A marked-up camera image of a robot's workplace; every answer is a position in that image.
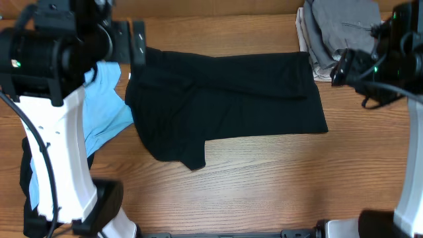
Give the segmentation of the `black t-shirt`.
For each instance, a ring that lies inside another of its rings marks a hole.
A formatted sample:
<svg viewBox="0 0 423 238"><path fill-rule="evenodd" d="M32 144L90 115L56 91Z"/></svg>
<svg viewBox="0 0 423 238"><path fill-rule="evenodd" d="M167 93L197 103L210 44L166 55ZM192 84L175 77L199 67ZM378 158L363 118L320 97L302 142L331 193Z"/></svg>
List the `black t-shirt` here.
<svg viewBox="0 0 423 238"><path fill-rule="evenodd" d="M209 140L328 132L305 52L209 57L148 48L126 104L150 154L193 171L205 166Z"/></svg>

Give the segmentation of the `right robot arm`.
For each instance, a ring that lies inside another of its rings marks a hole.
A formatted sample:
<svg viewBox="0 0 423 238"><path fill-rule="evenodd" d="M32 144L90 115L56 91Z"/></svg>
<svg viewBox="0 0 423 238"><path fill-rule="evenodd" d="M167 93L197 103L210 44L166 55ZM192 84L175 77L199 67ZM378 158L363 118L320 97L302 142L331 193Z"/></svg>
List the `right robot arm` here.
<svg viewBox="0 0 423 238"><path fill-rule="evenodd" d="M332 86L349 86L364 96L362 107L407 104L408 149L398 204L391 212L364 210L358 237L422 236L422 2L407 1L371 29L372 53L345 50L332 70Z"/></svg>

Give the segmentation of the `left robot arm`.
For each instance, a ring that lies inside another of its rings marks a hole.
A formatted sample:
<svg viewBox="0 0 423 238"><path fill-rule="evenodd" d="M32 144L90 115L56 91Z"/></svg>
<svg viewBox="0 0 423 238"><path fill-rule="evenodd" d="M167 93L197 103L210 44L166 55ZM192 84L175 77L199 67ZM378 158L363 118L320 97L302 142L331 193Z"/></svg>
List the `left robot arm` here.
<svg viewBox="0 0 423 238"><path fill-rule="evenodd" d="M38 1L1 32L1 99L19 116L40 201L28 236L69 224L80 237L140 237L122 209L123 185L92 178L83 136L85 74L100 61L145 65L143 21L112 20L111 1Z"/></svg>

